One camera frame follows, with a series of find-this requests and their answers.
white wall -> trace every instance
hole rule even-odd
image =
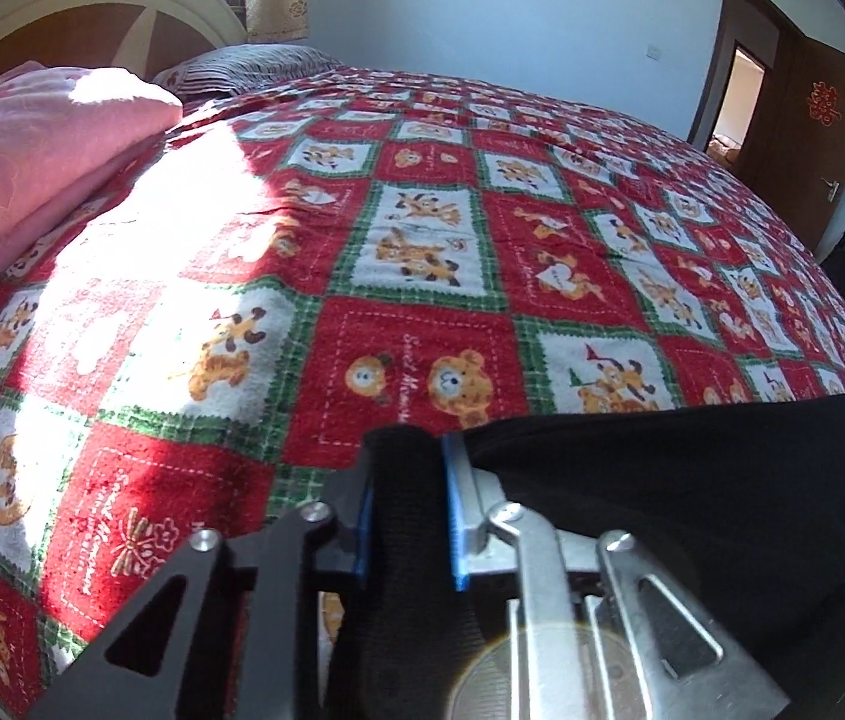
[[[836,0],[773,0],[845,52]],[[616,108],[685,137],[721,0],[309,0],[310,43],[354,65],[478,77]],[[646,46],[662,50],[646,58]],[[820,252],[845,228],[845,190]]]
[[[740,144],[745,141],[765,74],[754,62],[736,53],[728,79],[726,98],[716,120],[717,135],[726,135]]]

wooden headboard panel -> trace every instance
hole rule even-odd
[[[246,42],[225,0],[0,0],[0,74],[124,67],[142,79],[215,47]]]

brown wooden door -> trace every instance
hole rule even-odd
[[[845,54],[802,36],[793,48],[786,77],[773,79],[785,92],[752,118],[754,158],[739,178],[814,250],[845,186]]]

door decoration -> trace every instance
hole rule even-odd
[[[817,81],[812,86],[812,94],[808,98],[809,116],[826,127],[831,127],[841,119],[841,113],[836,110],[838,91],[825,81]]]

red patterned blanket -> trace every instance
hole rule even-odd
[[[210,103],[0,279],[0,712],[373,427],[843,391],[843,300],[654,127],[369,71]]]

